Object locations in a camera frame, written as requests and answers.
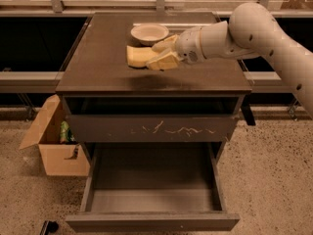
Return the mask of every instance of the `table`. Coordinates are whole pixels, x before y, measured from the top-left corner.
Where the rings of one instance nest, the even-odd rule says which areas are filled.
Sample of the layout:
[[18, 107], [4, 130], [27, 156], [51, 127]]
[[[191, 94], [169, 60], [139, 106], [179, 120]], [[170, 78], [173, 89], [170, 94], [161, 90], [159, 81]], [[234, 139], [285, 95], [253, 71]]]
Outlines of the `table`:
[[251, 88], [237, 61], [135, 70], [134, 24], [180, 33], [212, 13], [96, 14], [57, 87], [91, 163], [76, 231], [231, 230], [216, 163]]

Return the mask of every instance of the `drawer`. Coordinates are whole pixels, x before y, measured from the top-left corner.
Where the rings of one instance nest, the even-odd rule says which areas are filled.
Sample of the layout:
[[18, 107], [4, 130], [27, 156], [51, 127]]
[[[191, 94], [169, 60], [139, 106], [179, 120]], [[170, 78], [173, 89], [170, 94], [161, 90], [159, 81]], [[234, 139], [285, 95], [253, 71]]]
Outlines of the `drawer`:
[[97, 144], [76, 232], [229, 231], [209, 143]]
[[80, 143], [228, 141], [237, 120], [234, 116], [67, 116]]

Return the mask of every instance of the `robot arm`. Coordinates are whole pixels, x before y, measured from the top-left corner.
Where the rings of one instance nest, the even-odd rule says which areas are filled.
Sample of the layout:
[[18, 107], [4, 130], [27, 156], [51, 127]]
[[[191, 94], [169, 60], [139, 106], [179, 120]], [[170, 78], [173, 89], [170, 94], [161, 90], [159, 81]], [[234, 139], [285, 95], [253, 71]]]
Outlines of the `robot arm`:
[[187, 29], [175, 41], [174, 49], [180, 61], [188, 64], [215, 57], [261, 56], [313, 118], [313, 54], [286, 35], [259, 4], [240, 5], [229, 24], [221, 22]]

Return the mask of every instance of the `open cardboard box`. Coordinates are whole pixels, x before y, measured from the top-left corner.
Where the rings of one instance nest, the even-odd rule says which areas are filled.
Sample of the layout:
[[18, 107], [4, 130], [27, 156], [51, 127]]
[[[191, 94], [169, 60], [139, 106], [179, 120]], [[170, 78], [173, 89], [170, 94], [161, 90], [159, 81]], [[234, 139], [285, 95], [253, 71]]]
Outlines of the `open cardboard box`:
[[[89, 163], [80, 145], [60, 144], [60, 126], [65, 119], [57, 95], [46, 100], [27, 131], [20, 149], [38, 145], [47, 175], [87, 176]], [[70, 159], [78, 148], [75, 159]]]

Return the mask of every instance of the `speckled floor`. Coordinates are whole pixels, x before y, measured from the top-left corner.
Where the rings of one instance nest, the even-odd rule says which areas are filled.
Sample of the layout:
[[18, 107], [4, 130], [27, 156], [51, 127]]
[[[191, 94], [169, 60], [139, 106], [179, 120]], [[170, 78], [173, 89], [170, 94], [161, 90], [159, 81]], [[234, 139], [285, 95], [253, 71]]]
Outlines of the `speckled floor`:
[[[241, 217], [237, 226], [157, 234], [313, 234], [313, 121], [301, 109], [299, 121], [282, 107], [253, 112], [256, 126], [241, 119], [218, 164], [228, 212]], [[60, 224], [55, 234], [75, 234], [65, 217], [78, 212], [85, 178], [46, 176], [37, 148], [19, 151], [30, 126], [24, 117], [22, 110], [0, 111], [0, 234], [39, 234], [46, 219]]]

